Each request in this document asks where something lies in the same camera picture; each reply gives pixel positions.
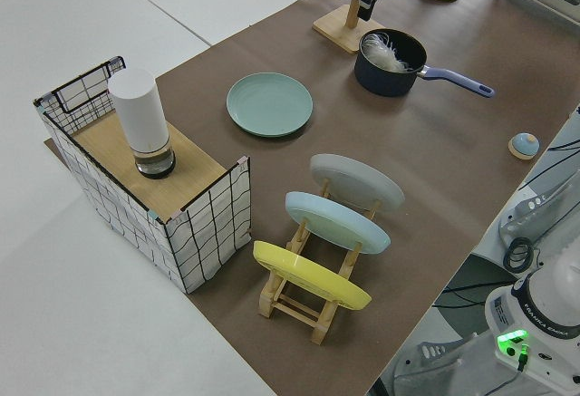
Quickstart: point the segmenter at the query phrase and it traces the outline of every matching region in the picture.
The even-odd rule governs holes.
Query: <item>plate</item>
[[[250,74],[237,81],[226,105],[239,127],[268,138],[297,131],[313,109],[310,92],[296,79],[277,72]]]
[[[380,254],[391,244],[382,228],[358,212],[331,199],[305,192],[288,192],[286,212],[298,224],[328,242],[353,250],[361,244],[361,254]]]
[[[361,310],[371,301],[369,294],[358,285],[280,246],[257,240],[254,242],[254,258],[290,283],[327,301],[336,301],[342,307]]]
[[[337,154],[316,154],[310,158],[310,172],[314,181],[323,186],[328,179],[328,191],[334,200],[370,210],[376,201],[378,212],[398,208],[405,196],[394,181],[379,170],[358,160]]]

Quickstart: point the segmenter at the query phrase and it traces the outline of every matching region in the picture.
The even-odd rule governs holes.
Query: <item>grid pattern fabric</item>
[[[124,66],[121,57],[113,58],[34,105],[97,213],[182,292],[191,293],[251,239],[250,162],[239,160],[162,222],[73,139],[76,131],[112,111],[107,80]]]

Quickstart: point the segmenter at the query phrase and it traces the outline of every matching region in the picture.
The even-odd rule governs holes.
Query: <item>blue handle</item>
[[[471,92],[482,95],[483,97],[489,98],[496,95],[496,92],[487,85],[474,81],[469,77],[459,74],[458,72],[453,72],[444,68],[434,68],[423,65],[423,69],[418,72],[417,75],[426,81],[443,79],[445,81],[455,83],[456,85],[465,88],[466,90],[470,90]]]

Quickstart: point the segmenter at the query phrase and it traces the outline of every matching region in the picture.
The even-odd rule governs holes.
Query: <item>wooden mug holder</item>
[[[313,28],[346,52],[355,54],[364,34],[384,27],[372,19],[368,22],[360,20],[357,15],[359,6],[359,0],[351,0],[349,5],[342,5],[316,20]]]

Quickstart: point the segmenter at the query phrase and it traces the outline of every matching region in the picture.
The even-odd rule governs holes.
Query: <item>green led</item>
[[[511,333],[501,334],[500,336],[498,336],[499,349],[502,352],[506,352],[512,341],[519,343],[526,338],[527,338],[526,330],[515,330],[512,331]]]
[[[498,336],[498,343],[509,342],[514,339],[525,339],[527,338],[526,330],[515,330],[511,333],[501,334]]]

